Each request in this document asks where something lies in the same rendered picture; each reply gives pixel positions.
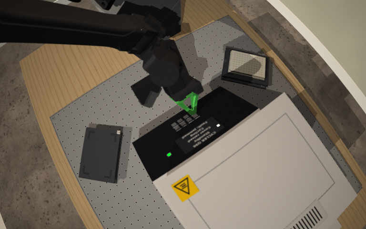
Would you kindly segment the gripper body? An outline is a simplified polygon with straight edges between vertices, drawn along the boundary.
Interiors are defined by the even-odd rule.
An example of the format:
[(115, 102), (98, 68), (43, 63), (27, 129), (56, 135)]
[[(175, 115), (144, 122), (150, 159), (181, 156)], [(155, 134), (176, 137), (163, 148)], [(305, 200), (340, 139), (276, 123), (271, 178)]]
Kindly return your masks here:
[(186, 98), (187, 95), (189, 95), (192, 92), (199, 95), (204, 91), (201, 82), (189, 75), (186, 66), (183, 62), (183, 59), (179, 63), (179, 73), (185, 85), (184, 89), (182, 89), (181, 91), (179, 91), (174, 95), (171, 95), (167, 90), (163, 88), (165, 93), (168, 94), (175, 102), (182, 101), (183, 99)]

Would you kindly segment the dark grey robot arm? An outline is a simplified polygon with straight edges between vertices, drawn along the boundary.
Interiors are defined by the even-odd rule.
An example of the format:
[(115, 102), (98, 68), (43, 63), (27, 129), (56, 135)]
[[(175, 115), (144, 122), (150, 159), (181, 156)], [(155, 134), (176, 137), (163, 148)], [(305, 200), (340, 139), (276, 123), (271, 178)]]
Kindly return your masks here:
[(45, 0), (0, 0), (0, 43), (104, 46), (134, 54), (149, 73), (131, 86), (139, 103), (152, 108), (164, 87), (185, 88), (182, 57), (174, 40), (152, 15), (108, 14)]

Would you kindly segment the cream well plate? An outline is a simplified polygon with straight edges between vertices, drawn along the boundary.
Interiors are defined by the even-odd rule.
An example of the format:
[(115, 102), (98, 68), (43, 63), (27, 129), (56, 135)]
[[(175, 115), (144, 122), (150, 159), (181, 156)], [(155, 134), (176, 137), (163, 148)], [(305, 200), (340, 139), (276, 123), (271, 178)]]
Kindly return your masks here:
[(264, 80), (265, 57), (232, 50), (228, 73)]

